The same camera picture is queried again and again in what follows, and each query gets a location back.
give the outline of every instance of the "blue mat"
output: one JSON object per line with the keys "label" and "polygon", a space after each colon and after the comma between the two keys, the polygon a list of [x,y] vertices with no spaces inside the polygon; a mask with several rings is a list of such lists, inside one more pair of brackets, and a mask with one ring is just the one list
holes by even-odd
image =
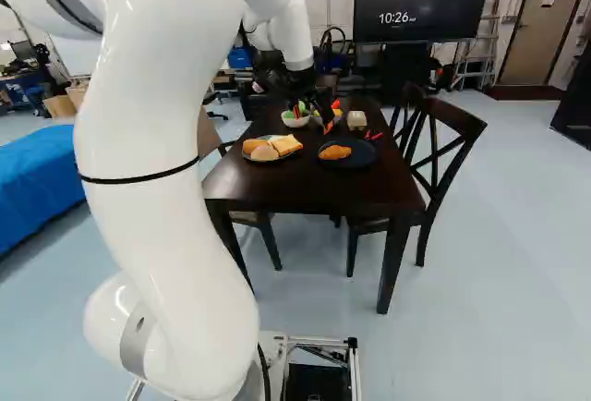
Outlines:
{"label": "blue mat", "polygon": [[73,129],[43,128],[0,147],[0,255],[84,200]]}

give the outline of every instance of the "table leg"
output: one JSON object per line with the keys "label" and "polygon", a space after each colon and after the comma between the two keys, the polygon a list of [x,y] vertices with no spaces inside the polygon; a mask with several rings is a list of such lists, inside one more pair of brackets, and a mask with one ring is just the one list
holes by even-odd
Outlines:
{"label": "table leg", "polygon": [[378,313],[380,315],[388,313],[410,227],[411,218],[408,213],[397,214],[388,223],[386,248],[384,249],[384,258],[381,264],[380,292],[378,294]]}
{"label": "table leg", "polygon": [[205,200],[205,204],[210,212],[211,222],[213,223],[215,230],[218,232],[223,244],[230,251],[232,258],[234,258],[236,265],[247,280],[248,285],[252,288],[252,283],[248,277],[247,265],[244,262],[242,250],[240,249],[240,244],[238,243],[238,238],[236,237],[234,226],[230,219],[230,213],[228,213],[223,206],[214,201]]}

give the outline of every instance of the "plate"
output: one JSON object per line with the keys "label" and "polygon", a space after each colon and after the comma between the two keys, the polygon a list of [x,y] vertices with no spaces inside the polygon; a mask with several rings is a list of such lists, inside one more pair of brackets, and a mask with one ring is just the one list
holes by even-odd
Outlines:
{"label": "plate", "polygon": [[[267,136],[260,136],[258,138],[251,138],[251,139],[253,139],[253,140],[273,140],[273,139],[277,139],[277,138],[283,138],[284,136],[285,135],[267,135]],[[252,159],[250,157],[249,154],[246,154],[244,152],[242,152],[242,157],[244,159],[248,159],[251,163],[265,164],[265,163],[276,163],[277,161],[281,161],[282,159],[289,158],[292,154],[295,154],[297,152],[300,152],[300,150],[296,150],[295,152],[287,153],[285,156],[280,156],[279,158],[277,158],[273,161],[255,161],[254,159]]]}
{"label": "plate", "polygon": [[[335,161],[320,159],[320,153],[332,145],[351,148],[351,155],[348,158]],[[361,168],[375,163],[376,159],[378,159],[376,148],[366,140],[356,140],[355,138],[335,138],[322,144],[318,149],[318,160],[329,167]]]}

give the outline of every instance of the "dining table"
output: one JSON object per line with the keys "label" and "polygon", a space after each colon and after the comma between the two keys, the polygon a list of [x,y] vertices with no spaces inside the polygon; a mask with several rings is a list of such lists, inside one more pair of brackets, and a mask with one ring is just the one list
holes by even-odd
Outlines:
{"label": "dining table", "polygon": [[[344,118],[328,135],[313,121],[304,128],[288,128],[281,119],[284,108],[267,107],[205,177],[203,197],[213,225],[249,283],[231,211],[388,218],[377,303],[377,312],[386,314],[413,219],[425,211],[425,202],[393,140],[380,102],[361,94],[340,101]],[[346,114],[351,110],[365,113],[372,134],[383,133],[371,142],[376,160],[358,169],[327,166],[318,159],[323,144],[366,135],[365,130],[349,130]],[[288,134],[293,134],[303,149],[274,163],[254,163],[243,156],[244,140]]]}

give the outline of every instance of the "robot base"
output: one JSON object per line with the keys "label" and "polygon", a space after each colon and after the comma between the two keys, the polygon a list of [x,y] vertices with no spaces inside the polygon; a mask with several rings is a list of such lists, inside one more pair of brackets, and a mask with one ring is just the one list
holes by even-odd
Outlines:
{"label": "robot base", "polygon": [[[271,401],[362,401],[357,340],[261,332]],[[266,401],[257,358],[234,401]],[[134,381],[127,401],[140,401],[144,383]]]}

